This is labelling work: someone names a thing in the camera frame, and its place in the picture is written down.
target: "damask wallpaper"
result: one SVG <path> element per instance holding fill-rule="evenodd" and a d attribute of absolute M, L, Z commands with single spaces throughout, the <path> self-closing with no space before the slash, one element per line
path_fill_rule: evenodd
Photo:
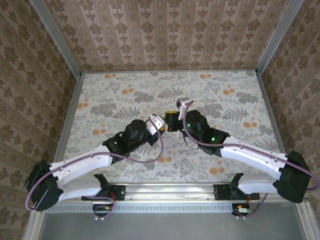
<path fill-rule="evenodd" d="M 125 129 L 134 119 L 163 116 L 176 110 L 177 98 L 194 100 L 214 128 L 246 143 L 271 151 L 278 149 L 264 99 L 252 71 L 168 71 L 87 73 L 68 140 L 65 159 L 92 150 Z M 164 153 L 155 163 L 120 161 L 96 169 L 109 182 L 230 182 L 236 173 L 259 170 L 239 161 L 210 156 L 186 146 L 178 132 L 163 135 Z M 186 139 L 190 147 L 192 141 Z M 148 144 L 131 154 L 147 161 L 155 158 L 160 143 Z"/>
<path fill-rule="evenodd" d="M 289 0 L 44 0 L 83 72 L 254 69 Z"/>
<path fill-rule="evenodd" d="M 320 177 L 320 1 L 303 2 L 262 78 L 286 150 Z M 320 192 L 308 196 L 320 226 Z"/>
<path fill-rule="evenodd" d="M 25 180 L 52 160 L 76 80 L 27 0 L 0 8 L 0 239 L 19 240 Z"/>

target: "wallpaper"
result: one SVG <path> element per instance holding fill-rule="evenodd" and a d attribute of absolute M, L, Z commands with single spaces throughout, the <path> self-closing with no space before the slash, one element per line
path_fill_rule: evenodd
<path fill-rule="evenodd" d="M 25 180 L 52 160 L 76 80 L 27 0 L 0 8 L 0 239 L 19 240 Z"/>
<path fill-rule="evenodd" d="M 194 100 L 191 109 L 206 116 L 210 126 L 246 143 L 277 151 L 267 109 L 255 72 L 170 71 L 85 75 L 65 159 L 92 150 L 121 132 L 134 119 L 147 120 L 176 109 L 177 98 Z M 109 182 L 230 182 L 236 173 L 259 170 L 239 161 L 210 156 L 178 132 L 163 135 L 164 153 L 155 163 L 122 160 L 91 171 Z M 160 142 L 145 144 L 130 156 L 142 161 L 155 158 Z"/>
<path fill-rule="evenodd" d="M 45 0 L 82 72 L 254 69 L 289 0 Z"/>
<path fill-rule="evenodd" d="M 287 152 L 320 177 L 320 1 L 303 2 L 262 78 Z M 320 192 L 308 196 L 320 226 Z"/>

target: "gray leaf pattern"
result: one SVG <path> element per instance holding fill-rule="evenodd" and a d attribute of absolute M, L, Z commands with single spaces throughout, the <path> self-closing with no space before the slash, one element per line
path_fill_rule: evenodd
<path fill-rule="evenodd" d="M 191 110 L 206 116 L 211 127 L 261 148 L 277 143 L 254 71 L 173 71 L 87 73 L 75 113 L 65 158 L 86 153 L 121 132 L 134 119 L 176 111 L 177 98 L 194 100 Z M 189 139 L 187 143 L 196 148 Z M 219 158 L 186 146 L 178 132 L 163 134 L 164 153 L 149 164 L 126 160 L 96 169 L 109 182 L 228 182 L 236 173 L 260 171 L 239 161 Z M 145 144 L 130 156 L 154 159 L 160 142 Z"/>

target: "gray panel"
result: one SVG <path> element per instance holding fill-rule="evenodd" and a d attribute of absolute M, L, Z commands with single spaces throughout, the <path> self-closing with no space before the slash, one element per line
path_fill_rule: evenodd
<path fill-rule="evenodd" d="M 296 205 L 266 203 L 246 220 L 230 213 L 46 214 L 39 240 L 305 240 Z"/>

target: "floral tablecloth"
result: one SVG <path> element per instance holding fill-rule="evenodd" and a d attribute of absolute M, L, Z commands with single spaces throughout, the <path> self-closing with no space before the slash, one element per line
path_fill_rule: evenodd
<path fill-rule="evenodd" d="M 194 100 L 191 109 L 208 123 L 249 144 L 278 151 L 255 72 L 159 71 L 92 73 L 84 76 L 65 159 L 100 145 L 134 119 L 176 110 L 177 98 Z M 236 173 L 260 171 L 241 162 L 210 156 L 186 146 L 178 132 L 163 135 L 164 153 L 155 163 L 120 161 L 87 174 L 102 173 L 109 182 L 229 182 Z M 142 161 L 158 155 L 160 143 L 140 147 L 131 157 Z"/>

